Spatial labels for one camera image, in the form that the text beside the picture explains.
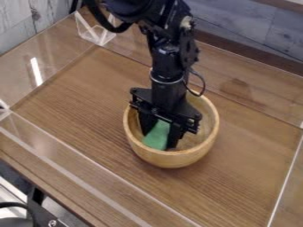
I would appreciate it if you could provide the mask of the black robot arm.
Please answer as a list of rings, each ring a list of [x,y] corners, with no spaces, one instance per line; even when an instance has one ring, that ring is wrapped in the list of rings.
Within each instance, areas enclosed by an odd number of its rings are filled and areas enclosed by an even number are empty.
[[[131,89],[143,143],[173,149],[183,135],[196,133],[203,119],[187,101],[192,65],[199,61],[193,16],[184,0],[84,0],[99,24],[112,33],[136,25],[151,53],[151,87]]]

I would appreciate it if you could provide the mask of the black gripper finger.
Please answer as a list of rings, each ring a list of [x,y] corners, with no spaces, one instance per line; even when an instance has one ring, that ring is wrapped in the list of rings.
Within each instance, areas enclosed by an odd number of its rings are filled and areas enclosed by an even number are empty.
[[[183,138],[183,135],[187,132],[193,134],[197,133],[199,122],[189,120],[188,122],[172,122],[169,127],[168,139],[167,139],[167,148],[172,149],[177,146],[179,140]]]
[[[139,109],[139,121],[141,126],[141,134],[147,135],[152,130],[155,123],[157,122],[156,117],[147,109]]]

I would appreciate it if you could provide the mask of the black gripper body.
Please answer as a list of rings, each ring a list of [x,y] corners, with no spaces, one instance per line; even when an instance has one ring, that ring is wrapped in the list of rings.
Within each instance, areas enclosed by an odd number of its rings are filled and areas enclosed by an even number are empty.
[[[137,112],[140,108],[147,109],[157,121],[168,124],[189,120],[200,122],[203,115],[189,104],[188,92],[188,74],[171,79],[151,74],[151,87],[131,89],[131,107]]]

